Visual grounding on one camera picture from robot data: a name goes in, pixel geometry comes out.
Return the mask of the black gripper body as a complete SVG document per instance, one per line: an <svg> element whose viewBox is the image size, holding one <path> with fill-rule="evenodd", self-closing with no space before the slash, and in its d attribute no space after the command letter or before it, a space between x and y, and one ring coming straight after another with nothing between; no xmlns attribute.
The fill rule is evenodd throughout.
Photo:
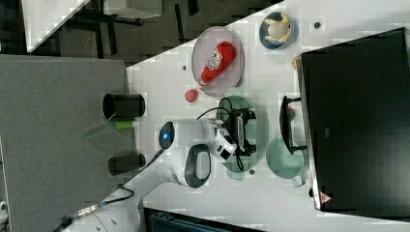
<svg viewBox="0 0 410 232"><path fill-rule="evenodd" d="M235 154L250 157L256 153L256 114L252 109L234 109L233 135L238 148Z"/></svg>

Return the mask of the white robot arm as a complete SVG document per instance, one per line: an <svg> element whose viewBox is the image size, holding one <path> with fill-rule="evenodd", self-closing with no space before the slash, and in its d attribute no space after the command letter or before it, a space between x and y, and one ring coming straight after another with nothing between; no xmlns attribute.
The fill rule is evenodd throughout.
<svg viewBox="0 0 410 232"><path fill-rule="evenodd" d="M212 159L233 172L244 172L256 153L256 113L223 108L215 119L178 119L159 132L160 150L129 181L102 202L62 218L53 232L138 232L137 206L165 183L198 189L210 177Z"/></svg>

